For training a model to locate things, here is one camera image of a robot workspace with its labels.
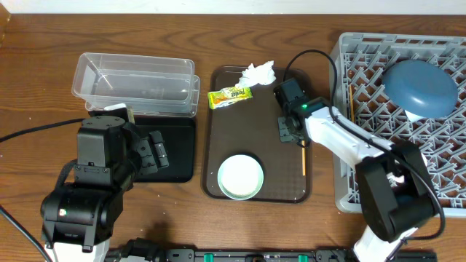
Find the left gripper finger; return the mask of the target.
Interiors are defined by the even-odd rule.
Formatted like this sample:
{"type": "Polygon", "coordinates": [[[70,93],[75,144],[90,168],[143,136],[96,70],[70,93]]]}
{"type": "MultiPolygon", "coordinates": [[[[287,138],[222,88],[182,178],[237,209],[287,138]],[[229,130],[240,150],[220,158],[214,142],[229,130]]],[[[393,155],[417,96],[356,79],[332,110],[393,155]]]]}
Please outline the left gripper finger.
{"type": "Polygon", "coordinates": [[[141,157],[139,175],[150,175],[158,171],[157,151],[149,139],[142,139],[137,145],[137,152],[141,157]]]}
{"type": "Polygon", "coordinates": [[[169,166],[165,142],[160,131],[152,131],[149,133],[152,145],[154,146],[153,155],[158,168],[169,166]]]}

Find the white napkin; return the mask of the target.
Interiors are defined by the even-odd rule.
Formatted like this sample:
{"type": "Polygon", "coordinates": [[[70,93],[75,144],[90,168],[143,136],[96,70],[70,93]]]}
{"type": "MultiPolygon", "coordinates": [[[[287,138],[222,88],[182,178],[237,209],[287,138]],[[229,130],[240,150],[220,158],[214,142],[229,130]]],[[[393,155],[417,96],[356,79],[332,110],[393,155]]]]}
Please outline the white napkin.
{"type": "Polygon", "coordinates": [[[276,80],[275,72],[273,70],[273,65],[275,62],[273,60],[265,62],[265,64],[254,66],[250,64],[244,71],[242,71],[242,76],[239,78],[238,83],[235,84],[235,87],[245,88],[253,87],[257,84],[260,85],[269,85],[276,80]]]}

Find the green yellow snack wrapper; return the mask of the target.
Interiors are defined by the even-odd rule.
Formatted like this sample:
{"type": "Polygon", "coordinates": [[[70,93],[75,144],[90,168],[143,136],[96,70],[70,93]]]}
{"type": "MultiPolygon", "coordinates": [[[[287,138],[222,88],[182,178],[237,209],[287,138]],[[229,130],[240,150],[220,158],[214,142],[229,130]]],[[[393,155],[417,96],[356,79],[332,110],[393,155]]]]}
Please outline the green yellow snack wrapper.
{"type": "Polygon", "coordinates": [[[208,93],[208,104],[210,109],[230,106],[241,100],[253,97],[249,87],[225,87],[219,91],[208,93]]]}

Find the pink white cup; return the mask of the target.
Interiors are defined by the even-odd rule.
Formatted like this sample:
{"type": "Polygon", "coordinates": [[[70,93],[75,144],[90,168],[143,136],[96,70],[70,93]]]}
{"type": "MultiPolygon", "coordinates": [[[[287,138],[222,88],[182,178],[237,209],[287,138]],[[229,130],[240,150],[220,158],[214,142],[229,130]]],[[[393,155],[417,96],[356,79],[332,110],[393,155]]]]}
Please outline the pink white cup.
{"type": "MultiPolygon", "coordinates": [[[[424,165],[427,166],[428,160],[427,160],[426,156],[424,154],[421,154],[421,156],[422,156],[424,165]]],[[[405,182],[405,178],[404,178],[403,175],[397,177],[397,176],[395,176],[395,174],[393,172],[390,172],[387,175],[387,179],[392,183],[404,183],[405,182]]]]}

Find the dark blue plate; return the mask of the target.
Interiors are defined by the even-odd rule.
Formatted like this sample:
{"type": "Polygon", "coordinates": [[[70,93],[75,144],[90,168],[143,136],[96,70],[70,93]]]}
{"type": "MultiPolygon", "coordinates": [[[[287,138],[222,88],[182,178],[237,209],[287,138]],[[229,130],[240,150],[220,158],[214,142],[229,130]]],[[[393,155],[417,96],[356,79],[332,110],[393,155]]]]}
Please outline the dark blue plate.
{"type": "Polygon", "coordinates": [[[445,117],[455,110],[458,91],[454,80],[431,63],[396,63],[384,73],[382,84],[395,105],[423,119],[445,117]]]}

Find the wooden chopstick long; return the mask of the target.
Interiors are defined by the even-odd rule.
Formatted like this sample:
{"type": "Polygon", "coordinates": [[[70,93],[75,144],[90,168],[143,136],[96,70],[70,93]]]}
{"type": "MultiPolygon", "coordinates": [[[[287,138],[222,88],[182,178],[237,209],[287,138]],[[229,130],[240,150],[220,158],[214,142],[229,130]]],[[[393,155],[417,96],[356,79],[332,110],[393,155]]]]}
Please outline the wooden chopstick long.
{"type": "Polygon", "coordinates": [[[306,143],[304,140],[301,141],[301,168],[302,168],[302,175],[306,176],[306,143]]]}

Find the wooden chopstick short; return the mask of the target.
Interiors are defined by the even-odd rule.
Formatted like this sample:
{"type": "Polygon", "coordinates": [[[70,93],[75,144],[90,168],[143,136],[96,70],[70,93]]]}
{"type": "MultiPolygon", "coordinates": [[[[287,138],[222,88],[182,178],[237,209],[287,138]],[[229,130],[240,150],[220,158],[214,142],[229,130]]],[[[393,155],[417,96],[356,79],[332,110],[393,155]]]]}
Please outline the wooden chopstick short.
{"type": "Polygon", "coordinates": [[[352,85],[349,86],[349,108],[350,108],[350,117],[351,121],[355,123],[355,110],[354,110],[354,100],[353,100],[353,91],[352,85]]]}

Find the light blue bowl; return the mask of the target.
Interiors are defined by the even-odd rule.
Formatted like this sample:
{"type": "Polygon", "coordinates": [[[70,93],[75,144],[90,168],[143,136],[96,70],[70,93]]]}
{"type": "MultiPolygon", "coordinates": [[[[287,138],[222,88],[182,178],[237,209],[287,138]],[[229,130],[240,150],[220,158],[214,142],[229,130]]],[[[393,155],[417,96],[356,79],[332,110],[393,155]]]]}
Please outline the light blue bowl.
{"type": "Polygon", "coordinates": [[[410,122],[418,122],[419,120],[423,119],[423,116],[413,114],[409,111],[405,111],[405,114],[410,122]]]}

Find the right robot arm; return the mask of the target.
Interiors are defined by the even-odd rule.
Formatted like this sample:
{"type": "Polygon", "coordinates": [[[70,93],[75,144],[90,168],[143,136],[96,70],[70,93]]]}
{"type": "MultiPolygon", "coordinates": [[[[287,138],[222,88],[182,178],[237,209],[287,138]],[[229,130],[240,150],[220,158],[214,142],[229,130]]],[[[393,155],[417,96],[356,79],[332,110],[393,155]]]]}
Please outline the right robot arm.
{"type": "Polygon", "coordinates": [[[353,247],[358,261],[392,260],[415,231],[443,215],[417,145],[368,133],[326,99],[310,99],[295,79],[277,85],[274,95],[291,138],[325,146],[355,171],[367,224],[353,247]]]}

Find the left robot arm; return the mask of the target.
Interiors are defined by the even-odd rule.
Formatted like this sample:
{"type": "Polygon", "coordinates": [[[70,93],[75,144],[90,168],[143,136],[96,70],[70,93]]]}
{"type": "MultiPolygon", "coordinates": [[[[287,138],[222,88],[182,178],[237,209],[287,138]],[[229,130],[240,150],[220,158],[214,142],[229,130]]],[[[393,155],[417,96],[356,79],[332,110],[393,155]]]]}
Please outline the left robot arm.
{"type": "Polygon", "coordinates": [[[123,195],[135,180],[169,165],[162,134],[142,135],[120,103],[93,111],[77,133],[77,158],[60,172],[41,205],[51,261],[104,261],[123,195]]]}

